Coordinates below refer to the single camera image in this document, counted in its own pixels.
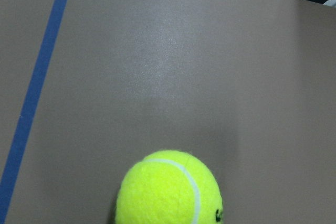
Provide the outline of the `yellow tennis ball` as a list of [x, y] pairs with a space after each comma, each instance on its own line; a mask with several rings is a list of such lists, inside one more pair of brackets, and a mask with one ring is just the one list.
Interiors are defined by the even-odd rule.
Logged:
[[207, 166], [193, 155], [162, 150], [126, 173], [116, 223], [223, 223], [223, 200]]

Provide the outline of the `brown paper table cover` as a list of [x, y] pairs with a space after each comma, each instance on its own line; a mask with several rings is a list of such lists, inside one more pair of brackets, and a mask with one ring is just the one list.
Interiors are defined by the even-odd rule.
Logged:
[[67, 0], [6, 223], [112, 223], [163, 149], [214, 173], [225, 223], [335, 223], [335, 9]]

